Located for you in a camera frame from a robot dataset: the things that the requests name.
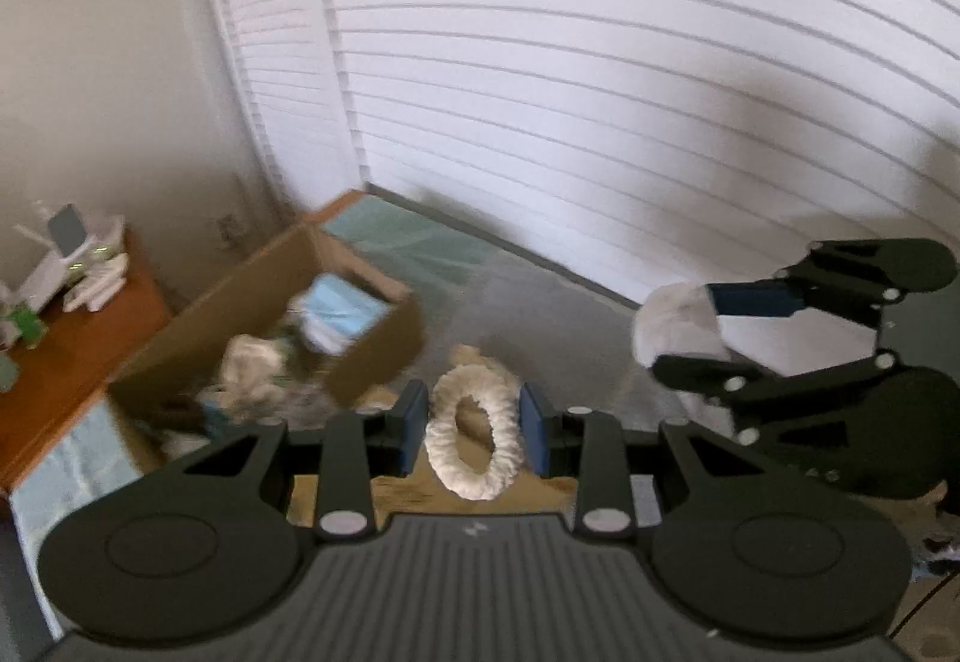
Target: ribbed black surface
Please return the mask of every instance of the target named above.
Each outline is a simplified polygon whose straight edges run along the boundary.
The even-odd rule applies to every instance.
[[[70,636],[49,662],[895,662],[875,639],[783,654],[709,637],[629,552],[571,538],[558,516],[400,516],[368,544],[329,547],[294,594],[234,635],[188,649],[111,649]]]

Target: green object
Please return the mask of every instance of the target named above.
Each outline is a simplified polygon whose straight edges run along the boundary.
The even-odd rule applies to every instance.
[[[0,393],[9,392],[20,376],[16,362],[7,354],[0,354]]]
[[[37,347],[47,333],[47,325],[40,320],[40,317],[30,309],[26,302],[14,305],[7,317],[16,324],[16,328],[20,330],[20,336],[28,348]]]

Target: white fabric item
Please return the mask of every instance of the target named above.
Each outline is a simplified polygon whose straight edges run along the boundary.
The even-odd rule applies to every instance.
[[[208,396],[225,413],[238,402],[280,402],[285,392],[272,381],[283,373],[285,362],[277,343],[237,335],[227,343],[220,363],[220,382]]]
[[[709,291],[703,285],[672,283],[656,288],[634,317],[634,358],[648,369],[661,354],[729,360]],[[733,418],[725,408],[704,402],[701,394],[677,392],[691,421],[733,436]]]
[[[494,499],[523,466],[516,386],[483,365],[461,365],[443,375],[433,387],[431,418],[424,446],[440,482],[464,499]],[[490,419],[493,455],[486,472],[477,473],[457,453],[457,408],[472,397]]]

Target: white scrunchie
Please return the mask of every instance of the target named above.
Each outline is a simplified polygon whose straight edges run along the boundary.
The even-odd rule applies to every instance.
[[[490,419],[493,455],[484,473],[477,473],[457,453],[457,408],[464,397],[472,397]],[[424,445],[446,488],[464,499],[494,499],[514,482],[525,459],[517,421],[517,389],[488,367],[461,365],[433,387],[431,411]]]

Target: beige wall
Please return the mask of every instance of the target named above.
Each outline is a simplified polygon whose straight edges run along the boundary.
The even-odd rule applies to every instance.
[[[160,277],[193,296],[277,217],[224,69],[208,0],[0,0],[0,278],[40,252],[8,225],[34,199],[124,213]]]

